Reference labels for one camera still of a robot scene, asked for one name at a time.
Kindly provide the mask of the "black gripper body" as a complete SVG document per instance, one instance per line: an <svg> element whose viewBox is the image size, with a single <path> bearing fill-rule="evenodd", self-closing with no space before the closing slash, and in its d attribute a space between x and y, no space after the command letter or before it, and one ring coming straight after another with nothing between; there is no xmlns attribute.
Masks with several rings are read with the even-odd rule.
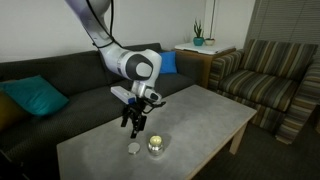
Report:
<svg viewBox="0 0 320 180"><path fill-rule="evenodd" d="M143 113L148 114L151 110L146 111L147 106L153 107L153 103L148 99L137 99L134 103L131 103L126 106L125 114L127 116L139 116Z"/></svg>

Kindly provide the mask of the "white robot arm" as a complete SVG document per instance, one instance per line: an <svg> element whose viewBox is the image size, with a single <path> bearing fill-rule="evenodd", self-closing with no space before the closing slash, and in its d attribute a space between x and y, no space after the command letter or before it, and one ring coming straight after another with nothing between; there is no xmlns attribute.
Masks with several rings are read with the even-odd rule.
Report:
<svg viewBox="0 0 320 180"><path fill-rule="evenodd" d="M131 119L133 130L131 138L144 130L147 105L162 107L162 96L154 90L160 73L162 58L150 49L130 51L124 49L113 37L112 29L107 29L104 16L108 9L114 15L113 0L65 0L77 15L82 26L93 41L104 60L106 67L113 73L132 80L130 91L121 86L114 86L111 92L126 104L123 111L122 127Z"/></svg>

